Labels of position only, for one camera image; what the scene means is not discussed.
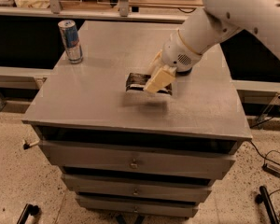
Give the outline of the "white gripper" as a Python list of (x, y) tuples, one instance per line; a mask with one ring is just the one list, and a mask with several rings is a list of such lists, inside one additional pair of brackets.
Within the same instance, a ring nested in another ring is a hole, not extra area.
[[(189, 47), (178, 31), (172, 33), (148, 66), (151, 78), (144, 91), (156, 93), (175, 80), (175, 72), (185, 73), (202, 58), (202, 55)], [(168, 65), (161, 66), (161, 60)]]

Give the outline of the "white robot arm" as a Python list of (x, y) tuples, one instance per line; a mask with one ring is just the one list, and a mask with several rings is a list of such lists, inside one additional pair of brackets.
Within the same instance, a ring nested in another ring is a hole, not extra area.
[(214, 45), (243, 30), (280, 60), (280, 0), (203, 0), (156, 54), (144, 90), (164, 89)]

